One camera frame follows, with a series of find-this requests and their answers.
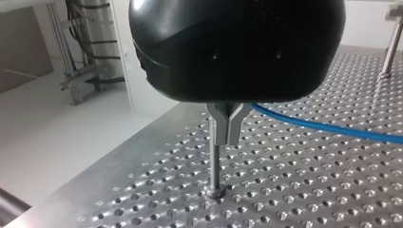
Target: black cable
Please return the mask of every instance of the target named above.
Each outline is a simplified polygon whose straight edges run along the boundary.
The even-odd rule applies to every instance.
[[[94,5],[94,6],[82,5],[82,4],[80,4],[78,2],[75,2],[75,1],[70,1],[70,3],[74,4],[78,8],[82,8],[82,9],[86,9],[86,10],[101,10],[101,9],[110,8],[110,3],[105,3],[105,4],[102,4],[102,5]]]
[[[111,78],[111,79],[91,79],[86,81],[88,84],[95,84],[95,85],[100,85],[100,84],[116,84],[116,83],[124,83],[125,78]]]
[[[73,9],[72,9],[72,7],[70,6],[70,3],[73,3],[72,1],[66,1],[66,3],[67,3],[67,17],[68,17],[68,20],[72,20],[72,19],[76,19],[76,17],[74,17],[73,15],[72,15],[72,11],[73,11]],[[87,49],[86,49],[86,45],[88,45],[88,43],[95,43],[95,44],[105,44],[104,42],[108,42],[108,43],[115,43],[115,41],[96,41],[96,42],[85,42],[85,41],[83,41],[83,39],[81,39],[80,37],[79,37],[79,32],[76,30],[76,28],[75,28],[75,26],[73,25],[72,27],[70,27],[69,29],[69,32],[70,32],[70,34],[71,34],[71,36],[73,37],[73,39],[78,43],[78,45],[80,46],[80,48],[83,50],[83,52],[89,57],[89,58],[92,58],[92,59],[98,59],[98,60],[120,60],[121,59],[121,57],[119,57],[119,56],[97,56],[97,55],[94,55],[93,53],[91,53],[90,51],[88,51]]]

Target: metal stand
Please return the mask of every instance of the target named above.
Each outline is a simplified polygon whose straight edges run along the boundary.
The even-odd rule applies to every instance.
[[[400,37],[403,30],[403,3],[401,1],[396,1],[390,6],[388,13],[386,15],[387,20],[395,20],[396,24],[394,26],[393,35],[389,47],[386,51],[385,60],[383,62],[382,71],[380,72],[378,78],[389,78],[391,77],[391,69],[393,64],[393,59],[397,51],[397,47],[400,42]]]
[[[29,205],[0,188],[0,227],[17,219],[29,208]]]
[[[106,73],[108,67],[96,66],[93,61],[88,61],[87,66],[84,66],[84,68],[82,69],[76,69],[68,47],[65,29],[69,29],[71,27],[79,27],[79,29],[85,31],[82,33],[86,34],[86,30],[84,28],[85,24],[82,20],[78,19],[60,22],[56,3],[47,4],[47,10],[50,23],[53,27],[54,36],[56,38],[56,43],[59,47],[62,61],[65,65],[66,70],[66,81],[61,83],[62,90],[69,89],[71,96],[71,105],[79,105],[83,101],[79,84],[82,84],[87,80],[97,78],[100,76],[100,74]],[[96,85],[95,90],[103,91],[104,89]]]

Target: white floor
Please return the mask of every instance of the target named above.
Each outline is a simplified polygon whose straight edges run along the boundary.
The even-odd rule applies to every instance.
[[[111,89],[70,106],[50,74],[0,94],[0,187],[36,205],[152,122]]]

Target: metal frame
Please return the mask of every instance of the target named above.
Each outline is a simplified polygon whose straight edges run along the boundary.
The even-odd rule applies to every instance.
[[[65,29],[70,27],[78,27],[81,32],[88,36],[87,25],[83,20],[70,20],[60,21],[59,13],[56,8],[56,3],[47,4],[48,16],[53,28],[54,37],[58,45],[62,61],[65,65],[66,81],[61,83],[62,90],[69,89],[71,97],[71,105],[79,105],[83,101],[83,96],[80,91],[80,84],[86,80],[99,78],[99,76],[106,72],[107,66],[96,66],[95,61],[87,58],[84,55],[85,66],[83,69],[75,69],[71,59],[71,53],[69,50]],[[105,89],[101,85],[94,85],[96,91],[104,91]]]

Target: white wall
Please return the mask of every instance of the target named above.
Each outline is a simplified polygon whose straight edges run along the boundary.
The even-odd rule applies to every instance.
[[[386,48],[394,22],[385,21],[391,2],[346,1],[347,23],[341,45]]]

